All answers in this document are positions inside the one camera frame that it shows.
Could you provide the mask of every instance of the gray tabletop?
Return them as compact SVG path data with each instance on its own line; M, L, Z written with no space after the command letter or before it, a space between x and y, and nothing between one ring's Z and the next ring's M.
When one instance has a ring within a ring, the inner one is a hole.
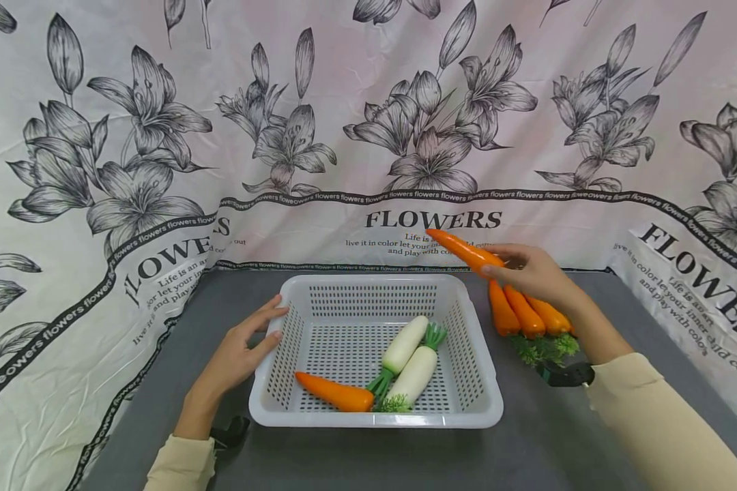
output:
M83 483L141 490L187 389L225 331L299 273L219 272L201 281L134 402ZM737 455L737 418L622 281L570 273ZM580 388L550 388L491 325L486 284L457 273L475 304L504 398L487 430L339 430L250 426L242 449L219 458L210 490L645 490ZM250 382L230 393L216 427L249 416Z

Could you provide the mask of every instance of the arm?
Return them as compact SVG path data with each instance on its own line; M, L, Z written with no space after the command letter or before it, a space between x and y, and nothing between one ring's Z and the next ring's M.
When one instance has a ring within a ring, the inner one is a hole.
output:
M287 309L276 308L280 302L280 296L275 296L227 332L186 395L174 433L158 451L147 474L145 491L204 491L207 487L214 474L214 441L209 434L218 404L224 394L245 381L280 342L281 332L277 331L253 350L248 348L252 333L265 329L271 319L286 314Z
M579 334L595 381L591 407L653 490L737 491L737 459L710 426L633 348L544 250L507 244L487 248L523 269L489 267L510 283L563 312Z

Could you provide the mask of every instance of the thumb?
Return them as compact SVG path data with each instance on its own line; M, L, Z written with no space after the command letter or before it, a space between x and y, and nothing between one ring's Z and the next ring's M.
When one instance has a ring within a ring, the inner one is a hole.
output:
M495 267L495 265L484 265L481 273L487 277L499 281L500 284L510 284L511 286L519 285L519 275L522 274L518 269L509 269Z
M253 365L259 366L262 360L264 360L267 355L270 355L270 352L278 346L279 342L281 342L281 331L274 331L269 335L266 335L265 339L260 341L260 343L249 352Z

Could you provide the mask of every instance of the orange carrot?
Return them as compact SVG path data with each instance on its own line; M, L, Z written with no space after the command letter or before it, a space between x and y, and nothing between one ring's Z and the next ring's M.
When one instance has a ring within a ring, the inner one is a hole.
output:
M505 296L508 298L508 303L511 304L514 314L519 319L521 325L521 331L524 337L528 340L534 340L537 336L543 336L546 333L546 326L543 324L543 319L535 314L535 311L524 299L524 295L513 286L507 284L504 287Z
M426 233L429 234L429 236L431 236L431 238L434 239L436 242L439 242L439 244L442 245L443 248L450 250L450 252L458 259L461 259L463 262L467 263L468 267L472 268L472 271L481 275L483 278L486 278L480 272L480 269L481 267L483 267L483 265L495 265L495 267L501 268L505 265L502 259L488 252L488 250L483 250L476 248L475 246L471 246L470 244L462 241L462 239L456 237L455 235L444 232L437 228L428 228L426 230Z
M543 320L543 324L546 325L546 334L549 336L559 336L568 331L570 322L567 320L560 311L556 310L553 306L545 303L543 300L533 299L529 295L524 295L527 301L530 303L530 307L540 316Z
M304 372L295 372L295 378L308 392L344 413L367 413L374 405L374 394L362 387L342 385Z
M495 280L489 280L489 301L494 317L494 329L500 333L500 336L519 334L521 330L519 319L513 314L513 309L511 309L508 299L505 298L502 286Z

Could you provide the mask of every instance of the white radish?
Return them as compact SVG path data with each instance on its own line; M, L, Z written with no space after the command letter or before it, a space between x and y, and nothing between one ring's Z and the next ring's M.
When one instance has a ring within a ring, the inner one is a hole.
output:
M385 350L379 376L366 386L369 391L374 393L377 401L382 401L385 398L385 394L388 393L390 387L390 381L393 381L393 378L398 376L407 365L409 358L415 352L415 348L426 334L428 326L429 319L425 315L415 317L401 328L399 334L396 334L396 337L390 343L388 350Z
M426 329L424 344L409 358L399 379L380 405L383 413L404 413L413 407L417 398L426 389L437 367L437 346L445 340L447 331L437 325Z

